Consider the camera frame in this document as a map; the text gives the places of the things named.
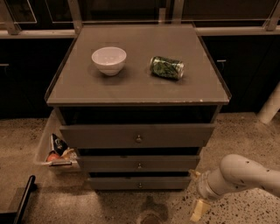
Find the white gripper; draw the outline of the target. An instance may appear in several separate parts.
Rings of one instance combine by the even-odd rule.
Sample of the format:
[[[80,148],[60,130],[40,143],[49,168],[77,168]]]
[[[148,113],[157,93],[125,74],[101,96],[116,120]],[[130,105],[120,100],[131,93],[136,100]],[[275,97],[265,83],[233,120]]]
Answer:
[[[200,173],[194,169],[188,171],[192,180],[197,180],[196,189],[198,194],[205,200],[218,200],[221,198],[222,176],[219,170]],[[191,213],[190,221],[197,222],[211,208],[211,205],[203,200],[197,199]]]

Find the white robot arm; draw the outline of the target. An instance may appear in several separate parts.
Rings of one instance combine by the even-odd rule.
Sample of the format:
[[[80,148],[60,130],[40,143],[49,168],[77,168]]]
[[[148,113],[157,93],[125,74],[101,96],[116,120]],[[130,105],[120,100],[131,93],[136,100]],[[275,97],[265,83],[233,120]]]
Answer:
[[[226,155],[216,169],[189,171],[199,197],[194,201],[190,221],[197,222],[210,209],[211,201],[227,193],[259,188],[280,197],[280,171],[271,170],[237,154]]]

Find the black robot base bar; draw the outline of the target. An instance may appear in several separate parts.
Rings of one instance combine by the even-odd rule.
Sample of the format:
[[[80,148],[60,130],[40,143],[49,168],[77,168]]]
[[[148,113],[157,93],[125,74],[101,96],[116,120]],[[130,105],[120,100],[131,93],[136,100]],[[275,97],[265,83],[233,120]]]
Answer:
[[[0,213],[0,224],[21,224],[31,193],[37,189],[36,176],[31,175],[25,186],[17,211]]]

